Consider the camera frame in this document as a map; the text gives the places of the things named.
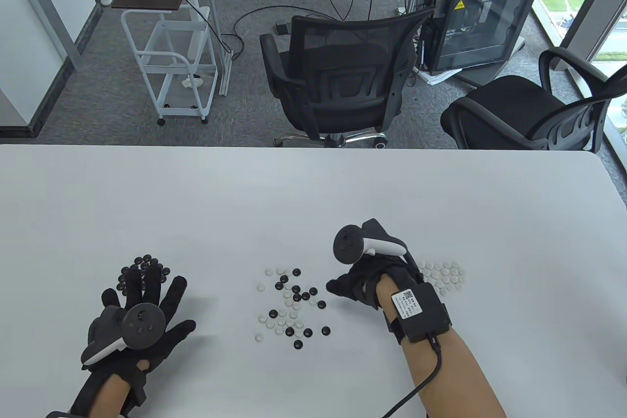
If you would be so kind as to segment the person's left hand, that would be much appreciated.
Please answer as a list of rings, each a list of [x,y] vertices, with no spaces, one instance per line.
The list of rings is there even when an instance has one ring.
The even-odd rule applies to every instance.
[[[169,326],[188,283],[177,275],[162,295],[163,277],[164,269],[159,264],[148,263],[145,270],[132,266],[123,273],[124,305],[112,288],[101,294],[103,310],[90,324],[88,345],[81,354],[81,367],[90,372],[90,377],[77,401],[88,412],[96,409],[113,378],[125,385],[121,415],[143,405],[148,373],[195,330],[193,320]]]

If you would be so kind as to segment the person's right hand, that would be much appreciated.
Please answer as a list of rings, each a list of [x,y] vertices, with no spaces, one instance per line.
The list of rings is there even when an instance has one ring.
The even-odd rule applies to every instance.
[[[424,283],[419,268],[392,255],[363,255],[350,270],[326,283],[326,290],[339,297],[361,302],[378,310],[381,307],[377,288],[387,275],[396,291],[407,290]]]

